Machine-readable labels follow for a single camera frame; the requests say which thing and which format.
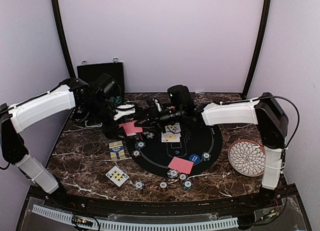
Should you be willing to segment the red-backed playing card deck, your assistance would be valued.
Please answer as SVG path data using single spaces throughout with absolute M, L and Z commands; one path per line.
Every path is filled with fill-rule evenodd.
M 124 129 L 125 134 L 129 137 L 129 136 L 134 136 L 138 133 L 142 133 L 143 132 L 143 128 L 142 127 L 136 127 L 135 126 L 136 120 L 133 120 L 131 122 L 126 122 L 126 123 L 122 123 L 119 125 L 120 128 Z

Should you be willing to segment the red card deck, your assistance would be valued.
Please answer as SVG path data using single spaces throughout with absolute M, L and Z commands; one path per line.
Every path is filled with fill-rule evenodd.
M 122 141 L 114 141 L 108 144 L 109 154 L 112 161 L 122 160 L 126 157 Z

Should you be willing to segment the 10 chips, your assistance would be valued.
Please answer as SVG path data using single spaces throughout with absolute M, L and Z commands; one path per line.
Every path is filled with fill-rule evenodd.
M 153 139 L 155 137 L 155 134 L 153 132 L 150 131 L 144 131 L 142 133 L 147 139 Z
M 170 178 L 170 179 L 175 179 L 179 176 L 179 172 L 175 169 L 169 169 L 167 171 L 167 176 Z

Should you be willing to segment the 50 chips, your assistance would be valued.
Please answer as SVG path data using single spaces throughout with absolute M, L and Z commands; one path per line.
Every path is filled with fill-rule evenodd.
M 142 140 L 138 140 L 136 143 L 135 143 L 135 148 L 136 149 L 143 149 L 144 147 L 146 146 L 146 143 Z
M 202 153 L 202 160 L 204 162 L 208 162 L 211 159 L 211 154 L 209 152 L 203 152 Z

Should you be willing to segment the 100 chips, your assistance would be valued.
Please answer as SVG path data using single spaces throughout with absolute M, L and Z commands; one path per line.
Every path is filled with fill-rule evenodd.
M 132 152 L 132 156 L 133 156 L 134 158 L 138 158 L 140 155 L 141 155 L 141 152 L 140 152 L 139 150 L 134 150 L 134 151 Z
M 188 178 L 188 175 L 185 174 L 185 173 L 180 173 L 178 178 L 181 180 L 181 181 L 185 181 L 187 178 Z

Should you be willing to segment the blue small blind button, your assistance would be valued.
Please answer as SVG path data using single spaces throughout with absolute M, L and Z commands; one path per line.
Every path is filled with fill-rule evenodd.
M 193 162 L 194 164 L 198 164 L 201 161 L 201 158 L 197 154 L 191 154 L 189 156 L 189 161 Z

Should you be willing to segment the blue chip stack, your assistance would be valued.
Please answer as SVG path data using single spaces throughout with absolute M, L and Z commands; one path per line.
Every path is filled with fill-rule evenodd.
M 143 181 L 137 180 L 137 181 L 134 182 L 133 187 L 134 187 L 135 190 L 141 191 L 141 190 L 143 190 L 145 188 L 145 184 L 144 184 Z

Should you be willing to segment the orange 100 chip stack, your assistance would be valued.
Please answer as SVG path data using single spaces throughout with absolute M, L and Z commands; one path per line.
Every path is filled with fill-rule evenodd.
M 160 182 L 159 187 L 161 189 L 166 189 L 168 187 L 168 184 L 165 181 Z

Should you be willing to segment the green-blue 50 chip stack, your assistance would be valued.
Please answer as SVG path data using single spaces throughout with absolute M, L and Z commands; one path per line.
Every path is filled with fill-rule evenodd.
M 182 188 L 186 191 L 191 190 L 193 186 L 194 186 L 194 183 L 189 179 L 184 180 L 182 183 Z

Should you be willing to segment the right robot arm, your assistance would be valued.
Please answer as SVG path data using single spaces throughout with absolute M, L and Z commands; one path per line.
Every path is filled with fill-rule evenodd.
M 147 100 L 148 108 L 139 115 L 136 127 L 166 130 L 176 122 L 201 123 L 206 126 L 222 124 L 250 124 L 257 126 L 266 152 L 262 192 L 255 196 L 255 204 L 266 208 L 275 199 L 284 159 L 292 139 L 288 138 L 289 118 L 278 100 L 290 100 L 264 92 L 261 96 L 238 101 L 202 103 L 196 105 L 185 86 L 173 86 L 168 90 L 171 108 L 160 110 L 153 99 Z

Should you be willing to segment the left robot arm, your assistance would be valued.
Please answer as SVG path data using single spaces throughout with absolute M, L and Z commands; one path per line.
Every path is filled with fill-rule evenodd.
M 0 106 L 0 147 L 6 162 L 17 166 L 32 182 L 50 194 L 51 201 L 60 209 L 67 209 L 70 197 L 62 185 L 25 146 L 21 133 L 28 127 L 62 111 L 83 107 L 103 125 L 117 127 L 116 105 L 110 97 L 121 95 L 119 83 L 110 75 L 102 74 L 95 82 L 67 78 L 55 88 L 20 103 Z

